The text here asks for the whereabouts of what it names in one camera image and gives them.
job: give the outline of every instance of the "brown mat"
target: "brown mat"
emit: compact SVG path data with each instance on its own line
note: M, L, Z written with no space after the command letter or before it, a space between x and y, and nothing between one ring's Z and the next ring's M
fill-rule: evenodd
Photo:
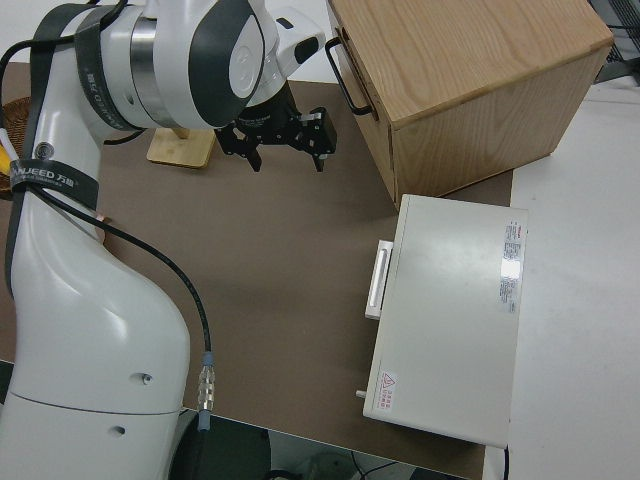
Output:
M28 95L28 71L10 66L5 101ZM397 212L339 89L297 83L303 111L323 105L337 154L315 172L307 155L262 148L262 172L216 145L194 171L145 160L152 132L105 147L100 210L174 259L203 296L217 358L216 414L455 475L481 478L484 448L362 416L377 324L364 318L378 239ZM452 197L508 205L511 175ZM0 203L4 249L10 205ZM158 283L192 337L185 404L196 400L202 349L188 293L146 253L108 238L121 260ZM15 313L0 291L0 358L14 356Z

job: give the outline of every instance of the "wooden block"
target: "wooden block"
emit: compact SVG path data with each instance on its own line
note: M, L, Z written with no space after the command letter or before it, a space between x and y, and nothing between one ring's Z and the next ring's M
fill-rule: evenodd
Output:
M329 0L337 53L397 205L552 152L612 45L584 0Z
M213 130L158 128L147 159L154 163L187 168L203 168L209 163L216 134Z

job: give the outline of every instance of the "label sticker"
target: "label sticker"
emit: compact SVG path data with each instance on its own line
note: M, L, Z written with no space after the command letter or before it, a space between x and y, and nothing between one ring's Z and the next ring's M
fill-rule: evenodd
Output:
M392 372L381 371L378 377L378 395L376 408L390 412L393 408L393 392L398 383L398 376Z
M524 241L522 225L513 221L506 226L504 232L504 248L500 268L500 309L509 313L518 310L518 294L522 275L522 242Z

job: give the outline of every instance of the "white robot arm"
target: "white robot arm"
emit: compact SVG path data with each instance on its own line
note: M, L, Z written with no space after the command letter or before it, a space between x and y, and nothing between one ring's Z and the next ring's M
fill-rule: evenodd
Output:
M165 479L190 358L184 321L91 225L34 192L92 215L104 141L161 126L215 128L254 170L261 143L307 151L321 170L335 131L324 109L297 111L286 78L324 35L264 0L150 0L63 5L36 39L27 158L12 163L6 272L18 337L0 476ZM211 381L208 351L205 364ZM212 391L203 394L210 411Z

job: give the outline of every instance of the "black handle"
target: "black handle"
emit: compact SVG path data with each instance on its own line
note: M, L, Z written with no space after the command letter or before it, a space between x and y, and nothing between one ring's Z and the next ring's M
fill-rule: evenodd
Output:
M336 75L338 79L338 85L340 85L340 89L342 90L342 94L347 99L347 103L349 104L349 108L353 112L354 115L367 115L373 112L373 108L371 105L366 105L364 107L356 107L353 103L351 95L349 95L349 91L347 90L347 86L344 84L344 80L342 76L340 76L340 71L338 70L338 66L336 65L335 60L331 56L331 49L337 47L338 45L342 45L342 39L340 37L332 38L327 42L324 46L324 50L327 53L327 58L329 59L329 64L333 69L333 73Z

